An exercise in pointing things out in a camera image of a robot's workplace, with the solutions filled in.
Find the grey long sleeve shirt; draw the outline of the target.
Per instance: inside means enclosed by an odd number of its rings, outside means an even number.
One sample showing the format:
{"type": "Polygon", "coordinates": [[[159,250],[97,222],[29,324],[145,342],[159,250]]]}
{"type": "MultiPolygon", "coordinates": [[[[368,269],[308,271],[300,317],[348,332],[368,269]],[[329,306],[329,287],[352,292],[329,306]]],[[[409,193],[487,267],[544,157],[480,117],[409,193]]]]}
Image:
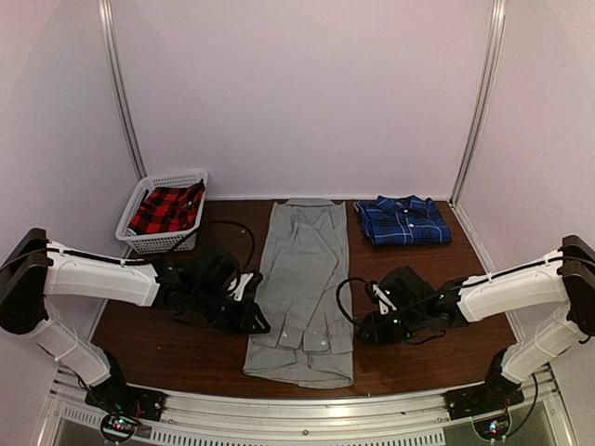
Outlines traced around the grey long sleeve shirt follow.
{"type": "Polygon", "coordinates": [[[344,203],[273,206],[256,295],[271,330],[249,337],[246,375],[318,389],[353,384],[351,313],[336,302],[350,268],[347,223],[344,203]]]}

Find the blue plaid shirt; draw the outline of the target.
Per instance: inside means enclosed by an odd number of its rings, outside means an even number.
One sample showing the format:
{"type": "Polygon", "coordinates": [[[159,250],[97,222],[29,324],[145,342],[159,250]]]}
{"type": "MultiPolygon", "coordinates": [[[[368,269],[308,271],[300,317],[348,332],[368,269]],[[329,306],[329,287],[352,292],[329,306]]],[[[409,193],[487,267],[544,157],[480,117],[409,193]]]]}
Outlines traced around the blue plaid shirt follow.
{"type": "Polygon", "coordinates": [[[376,246],[449,244],[453,241],[436,203],[415,195],[373,202],[359,201],[354,209],[364,236],[376,246]]]}

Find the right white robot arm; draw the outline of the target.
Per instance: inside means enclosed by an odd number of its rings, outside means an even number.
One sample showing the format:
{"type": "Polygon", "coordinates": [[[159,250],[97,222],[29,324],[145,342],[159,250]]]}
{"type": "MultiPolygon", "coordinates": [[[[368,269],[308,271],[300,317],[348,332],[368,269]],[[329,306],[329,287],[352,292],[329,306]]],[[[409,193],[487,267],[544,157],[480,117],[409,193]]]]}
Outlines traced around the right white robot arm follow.
{"type": "Polygon", "coordinates": [[[368,346],[404,342],[424,330],[441,334],[508,311],[556,303],[531,338],[498,353],[477,389],[483,409],[497,409],[536,369],[594,336],[594,250],[576,235],[537,260],[435,290],[410,267],[366,285],[378,305],[357,325],[368,346]]]}

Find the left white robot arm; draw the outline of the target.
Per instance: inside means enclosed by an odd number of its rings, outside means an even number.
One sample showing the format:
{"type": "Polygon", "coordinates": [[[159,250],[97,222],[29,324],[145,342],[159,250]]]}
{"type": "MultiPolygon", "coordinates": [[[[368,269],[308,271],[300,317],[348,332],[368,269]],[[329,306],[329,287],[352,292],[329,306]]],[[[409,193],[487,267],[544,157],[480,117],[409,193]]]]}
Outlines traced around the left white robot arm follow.
{"type": "Polygon", "coordinates": [[[264,335],[271,327],[255,300],[261,281],[259,271],[243,272],[220,247],[182,262],[168,253],[126,260],[76,251],[32,229],[1,266],[1,327],[29,336],[74,371],[90,396],[123,413],[134,394],[117,360],[61,322],[47,297],[75,295],[193,311],[226,333],[264,335]]]}

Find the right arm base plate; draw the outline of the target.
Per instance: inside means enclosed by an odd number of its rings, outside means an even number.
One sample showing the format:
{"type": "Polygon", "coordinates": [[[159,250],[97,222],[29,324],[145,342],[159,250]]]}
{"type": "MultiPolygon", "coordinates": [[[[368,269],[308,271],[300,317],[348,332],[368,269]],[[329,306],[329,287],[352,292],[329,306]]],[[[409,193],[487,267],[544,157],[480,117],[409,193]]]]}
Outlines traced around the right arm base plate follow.
{"type": "Polygon", "coordinates": [[[451,420],[475,417],[484,413],[502,412],[510,405],[524,402],[519,388],[507,392],[481,384],[447,391],[444,400],[451,420]]]}

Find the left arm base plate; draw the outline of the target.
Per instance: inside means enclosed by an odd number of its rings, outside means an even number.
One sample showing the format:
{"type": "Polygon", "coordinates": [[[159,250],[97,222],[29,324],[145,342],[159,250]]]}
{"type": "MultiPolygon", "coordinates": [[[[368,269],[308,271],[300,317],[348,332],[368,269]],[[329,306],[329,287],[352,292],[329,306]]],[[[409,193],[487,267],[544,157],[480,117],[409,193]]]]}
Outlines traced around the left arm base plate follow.
{"type": "Polygon", "coordinates": [[[108,402],[97,393],[86,393],[85,403],[106,413],[123,415],[129,419],[159,422],[165,408],[166,394],[156,390],[132,387],[127,397],[108,402]]]}

